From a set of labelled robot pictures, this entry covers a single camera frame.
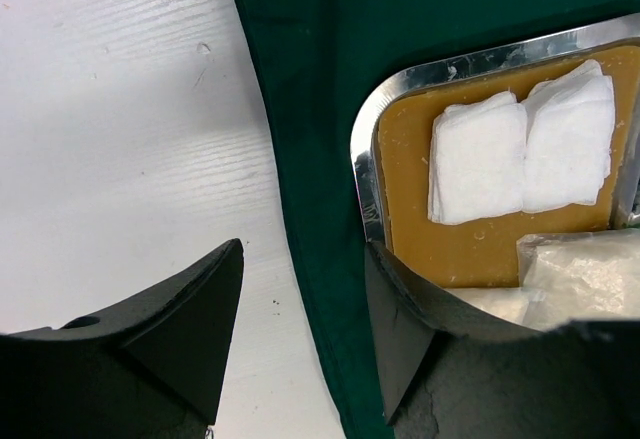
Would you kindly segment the white gauze pad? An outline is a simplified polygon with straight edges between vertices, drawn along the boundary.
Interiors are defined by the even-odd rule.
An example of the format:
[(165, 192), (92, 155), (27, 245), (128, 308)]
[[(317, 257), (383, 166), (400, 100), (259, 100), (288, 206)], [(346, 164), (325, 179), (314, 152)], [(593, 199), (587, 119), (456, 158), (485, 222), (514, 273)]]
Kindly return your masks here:
[(523, 325), (639, 318), (639, 231), (530, 234), (517, 241), (520, 286), (531, 294)]
[(531, 303), (546, 294), (531, 288), (449, 288), (447, 292), (466, 303), (507, 322), (526, 326), (525, 317)]

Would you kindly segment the folded white gauze square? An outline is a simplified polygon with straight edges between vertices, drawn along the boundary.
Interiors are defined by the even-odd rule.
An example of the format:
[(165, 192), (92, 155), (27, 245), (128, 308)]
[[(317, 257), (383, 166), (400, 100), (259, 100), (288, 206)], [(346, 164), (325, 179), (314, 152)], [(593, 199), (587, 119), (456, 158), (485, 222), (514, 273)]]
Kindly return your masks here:
[(428, 219), (452, 226), (521, 211), (526, 129), (510, 91), (446, 107), (432, 127)]

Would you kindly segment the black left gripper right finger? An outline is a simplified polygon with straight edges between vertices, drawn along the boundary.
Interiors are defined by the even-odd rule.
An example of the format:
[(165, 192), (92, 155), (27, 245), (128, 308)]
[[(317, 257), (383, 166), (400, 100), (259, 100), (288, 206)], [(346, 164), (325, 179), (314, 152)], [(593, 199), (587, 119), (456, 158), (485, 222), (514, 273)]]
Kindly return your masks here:
[(365, 247), (384, 416), (399, 438), (635, 438), (639, 325), (497, 318)]

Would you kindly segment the stainless steel instrument tray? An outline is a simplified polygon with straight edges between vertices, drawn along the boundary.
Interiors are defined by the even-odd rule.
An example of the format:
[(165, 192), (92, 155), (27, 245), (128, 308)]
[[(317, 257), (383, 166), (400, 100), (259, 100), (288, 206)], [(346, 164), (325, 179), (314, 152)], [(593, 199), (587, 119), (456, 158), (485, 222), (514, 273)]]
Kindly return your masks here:
[[(431, 222), (426, 213), (431, 131), (444, 108), (504, 90), (524, 98), (537, 83), (589, 59), (613, 78), (616, 93), (611, 173), (597, 203), (456, 226)], [(522, 236), (620, 229), (639, 221), (639, 17), (619, 16), (403, 69), (362, 104), (350, 157), (368, 240), (441, 286), (513, 286)]]

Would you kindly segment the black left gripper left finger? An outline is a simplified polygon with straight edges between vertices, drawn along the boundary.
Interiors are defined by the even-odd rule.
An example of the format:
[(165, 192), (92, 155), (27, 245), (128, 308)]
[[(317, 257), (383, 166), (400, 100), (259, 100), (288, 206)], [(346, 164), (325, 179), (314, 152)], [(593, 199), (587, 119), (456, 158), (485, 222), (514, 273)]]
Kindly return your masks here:
[(202, 438), (216, 421), (244, 272), (229, 240), (64, 326), (1, 338), (5, 438)]

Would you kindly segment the dark green surgical cloth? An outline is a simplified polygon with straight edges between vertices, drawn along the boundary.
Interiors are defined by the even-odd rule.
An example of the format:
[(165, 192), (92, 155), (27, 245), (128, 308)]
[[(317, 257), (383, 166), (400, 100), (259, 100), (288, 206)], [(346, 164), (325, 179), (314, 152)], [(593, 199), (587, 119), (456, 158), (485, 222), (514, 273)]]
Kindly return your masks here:
[(268, 116), (287, 240), (349, 438), (389, 438), (349, 158), (383, 79), (433, 59), (629, 14), (639, 0), (234, 0)]

